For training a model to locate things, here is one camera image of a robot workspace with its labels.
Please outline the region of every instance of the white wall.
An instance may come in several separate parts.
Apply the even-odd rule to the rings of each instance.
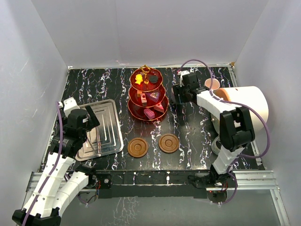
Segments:
[[[30,0],[0,0],[0,225],[41,163],[67,67]]]
[[[32,0],[68,66],[236,61],[267,0]]]
[[[293,226],[301,222],[300,22],[300,0],[270,0],[235,64],[238,84],[259,87],[268,101],[272,143],[263,161],[277,176]]]

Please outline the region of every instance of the yellow object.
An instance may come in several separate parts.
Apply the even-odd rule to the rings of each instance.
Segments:
[[[142,75],[140,75],[140,74],[137,74],[136,77],[135,77],[135,79],[136,79],[135,83],[138,84],[138,85],[140,85],[141,82],[143,82]]]

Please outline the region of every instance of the marble tabletop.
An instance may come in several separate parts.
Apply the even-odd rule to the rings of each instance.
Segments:
[[[178,68],[156,68],[163,76],[166,95],[170,99],[171,87],[178,83]],[[107,69],[72,69],[69,71],[63,98],[74,97],[78,105],[112,99],[116,103],[124,148],[121,152],[88,160],[86,164],[95,166],[97,170],[208,170],[217,155],[211,150],[211,142],[217,136],[211,122],[210,113],[193,104],[170,104],[166,116],[161,121],[145,122],[131,116],[127,102],[131,87],[129,78],[136,68]],[[203,86],[210,77],[204,67],[188,68],[194,71]],[[210,67],[221,87],[233,87],[228,67]],[[180,147],[174,153],[164,153],[158,146],[163,134],[175,134],[180,140]],[[134,158],[127,152],[128,142],[142,137],[149,149],[142,158]],[[250,146],[243,153],[253,155]],[[240,158],[234,168],[258,169],[256,160]]]

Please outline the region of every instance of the red plate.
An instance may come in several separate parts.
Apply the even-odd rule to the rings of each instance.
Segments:
[[[144,109],[146,107],[140,107],[140,106],[137,106],[135,105],[131,99],[129,99],[128,103],[127,103],[127,106],[128,106],[128,109],[130,110],[130,113],[140,119],[140,120],[144,120],[144,121],[153,121],[153,120],[156,120],[160,117],[162,117],[166,112],[167,112],[167,107],[168,107],[168,99],[166,96],[164,96],[162,102],[161,102],[163,108],[164,108],[164,113],[162,112],[158,112],[158,111],[155,111],[153,108],[150,108],[154,113],[155,113],[155,118],[150,120],[145,114],[144,114]]]
[[[146,107],[153,107],[153,106],[155,106],[155,105],[157,105],[157,104],[159,104],[159,103],[162,102],[162,100],[163,100],[163,98],[164,98],[164,96],[165,96],[165,89],[164,89],[164,87],[161,85],[161,86],[159,86],[158,89],[152,91],[151,93],[154,93],[154,92],[159,92],[159,93],[160,93],[160,96],[159,96],[158,101],[155,102],[155,101],[149,99],[149,98],[146,96],[146,100],[147,100],[147,105],[146,105]],[[140,107],[143,107],[143,106],[142,106],[142,103],[141,103],[141,98],[137,96],[137,90],[136,90],[136,89],[134,89],[133,87],[131,87],[130,90],[129,90],[129,92],[128,92],[128,94],[129,94],[129,96],[130,96],[132,102],[133,102],[135,105],[138,105],[138,106],[140,106]]]
[[[162,84],[162,81],[163,81],[163,78],[162,78],[162,75],[161,75],[161,72],[156,70],[156,69],[153,69],[150,67],[150,72],[148,73],[149,76],[152,76],[152,75],[155,75],[158,77],[158,81],[156,83],[151,83],[149,82],[148,84],[145,84],[144,82],[141,82],[140,85],[136,84],[136,75],[137,74],[141,74],[142,73],[142,77],[144,79],[144,74],[143,74],[143,71],[142,69],[137,69],[136,71],[134,71],[134,73],[131,75],[131,78],[130,78],[130,81],[131,81],[131,84],[132,86],[137,89],[137,90],[140,90],[140,91],[143,91],[143,92],[150,92],[150,91],[153,91],[155,89],[158,89],[159,86]]]

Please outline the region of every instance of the metal tray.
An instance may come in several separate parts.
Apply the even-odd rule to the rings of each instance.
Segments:
[[[87,134],[87,142],[83,144],[75,157],[78,161],[118,153],[124,146],[115,102],[108,99],[79,107],[85,108],[88,105],[97,116],[100,126]]]

